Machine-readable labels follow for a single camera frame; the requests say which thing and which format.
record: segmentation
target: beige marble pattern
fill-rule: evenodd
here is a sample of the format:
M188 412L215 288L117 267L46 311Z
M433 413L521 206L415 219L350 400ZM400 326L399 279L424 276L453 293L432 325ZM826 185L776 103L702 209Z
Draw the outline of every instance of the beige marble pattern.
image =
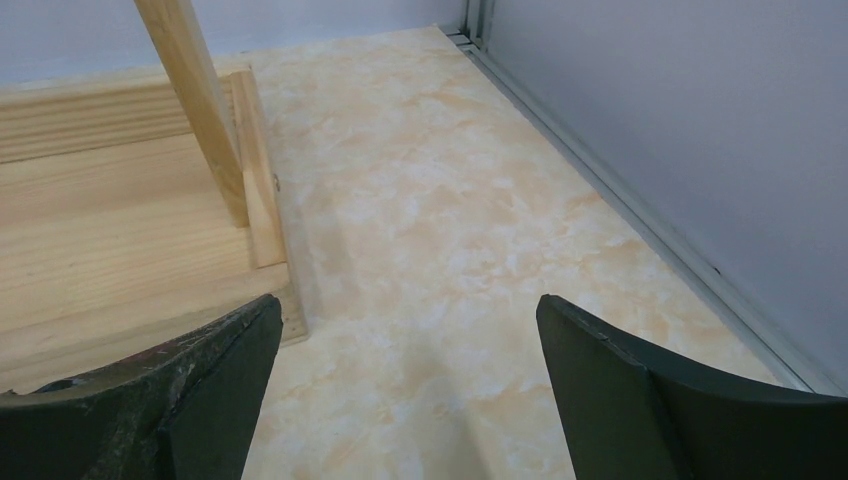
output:
M221 60L257 74L311 330L279 352L245 480L573 478L544 293L776 383L438 29Z

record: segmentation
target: wood grain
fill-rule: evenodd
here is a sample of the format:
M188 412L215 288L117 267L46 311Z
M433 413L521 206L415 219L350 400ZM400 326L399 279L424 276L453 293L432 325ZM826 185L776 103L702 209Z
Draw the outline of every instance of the wood grain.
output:
M0 334L0 391L27 392L91 370L201 327L272 293L283 304L283 342L302 340L298 312L287 306L285 264Z
M248 224L235 125L190 0L135 0L236 226Z
M219 79L232 112L227 77ZM0 96L0 164L190 133L165 75Z
M0 165L0 332L251 270L191 134Z
M259 90L252 72L234 73L230 76L230 82L247 215L250 218L253 261L256 267L265 267L286 261L277 189L268 155L265 115L262 113Z

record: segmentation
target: white wall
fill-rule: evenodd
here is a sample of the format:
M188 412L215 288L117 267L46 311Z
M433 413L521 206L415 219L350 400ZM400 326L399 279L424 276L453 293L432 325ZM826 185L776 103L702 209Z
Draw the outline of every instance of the white wall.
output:
M432 24L465 0L194 0L213 54ZM132 0L0 1L0 85L158 62Z
M848 2L497 0L489 54L848 391Z

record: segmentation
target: black object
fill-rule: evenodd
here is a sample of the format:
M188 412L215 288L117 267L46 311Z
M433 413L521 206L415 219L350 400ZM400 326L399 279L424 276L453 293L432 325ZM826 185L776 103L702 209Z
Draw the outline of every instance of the black object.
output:
M282 328L266 295L109 366L0 395L0 479L241 478Z
M536 320L580 480L848 478L848 399L716 370L560 297Z

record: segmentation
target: wooden panel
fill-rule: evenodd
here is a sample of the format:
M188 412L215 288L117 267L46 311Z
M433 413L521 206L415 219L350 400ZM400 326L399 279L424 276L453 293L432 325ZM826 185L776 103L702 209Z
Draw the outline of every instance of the wooden panel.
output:
M187 333L265 293L284 307L283 341L302 338L286 307L285 264L0 334L0 391L27 392Z
M268 156L265 115L262 113L259 90L256 88L252 72L234 73L230 76L230 82L244 174L247 215L250 218L253 260L257 267L265 267L286 261L283 229L277 207L277 189Z
M250 270L191 134L0 165L0 332Z
M248 224L235 125L190 0L135 0L171 79L224 203L239 227Z
M232 112L232 92L220 80ZM0 97L0 164L191 132L164 75Z

